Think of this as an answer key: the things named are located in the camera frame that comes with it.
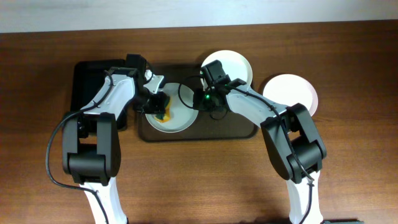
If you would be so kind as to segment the green yellow sponge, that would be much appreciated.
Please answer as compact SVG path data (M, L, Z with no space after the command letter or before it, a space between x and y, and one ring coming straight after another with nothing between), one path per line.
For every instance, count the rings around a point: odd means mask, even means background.
M172 99L169 95L163 94L156 102L155 105L159 110L158 113L154 115L154 119L160 123L168 122L171 119L170 107L172 104Z

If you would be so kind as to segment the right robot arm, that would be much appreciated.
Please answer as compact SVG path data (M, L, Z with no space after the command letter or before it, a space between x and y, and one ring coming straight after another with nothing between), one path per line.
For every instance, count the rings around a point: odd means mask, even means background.
M323 223L318 180L326 147L304 105L275 103L237 79L196 89L193 106L204 111L225 108L258 126L273 168L287 183L290 222Z

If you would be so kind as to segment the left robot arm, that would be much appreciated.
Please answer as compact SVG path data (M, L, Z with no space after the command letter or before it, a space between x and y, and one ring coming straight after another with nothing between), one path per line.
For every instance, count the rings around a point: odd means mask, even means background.
M128 106L142 114L164 113L170 98L159 92L163 80L143 56L129 54L123 65L106 69L97 94L62 125L63 170L86 194L96 223L129 221L116 183L121 165L117 120Z

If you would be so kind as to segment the cream white plate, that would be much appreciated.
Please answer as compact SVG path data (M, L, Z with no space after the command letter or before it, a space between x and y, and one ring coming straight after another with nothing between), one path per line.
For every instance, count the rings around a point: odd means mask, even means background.
M251 85L253 78L252 68L243 55L232 50L219 50L207 56L201 67L215 60L221 62L225 74L229 75L231 80L240 78L248 85Z

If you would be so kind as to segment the pale grey plate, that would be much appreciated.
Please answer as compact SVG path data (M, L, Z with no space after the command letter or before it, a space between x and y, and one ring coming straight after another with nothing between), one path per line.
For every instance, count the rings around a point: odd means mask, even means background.
M147 114L149 124L163 133L177 133L187 129L196 120L198 111L186 107L178 96L182 97L183 102L188 106L193 106L193 91L182 85L178 94L179 83L166 83L161 89L172 99L170 107L171 119L168 122L160 123L154 119L154 114Z

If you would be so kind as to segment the white plate with pink rim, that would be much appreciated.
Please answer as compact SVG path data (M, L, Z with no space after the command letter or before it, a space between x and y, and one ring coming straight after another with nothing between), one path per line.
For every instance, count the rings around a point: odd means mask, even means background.
M300 103L313 116L318 108L318 95L313 85L298 75L281 74L266 82L262 95L287 106Z

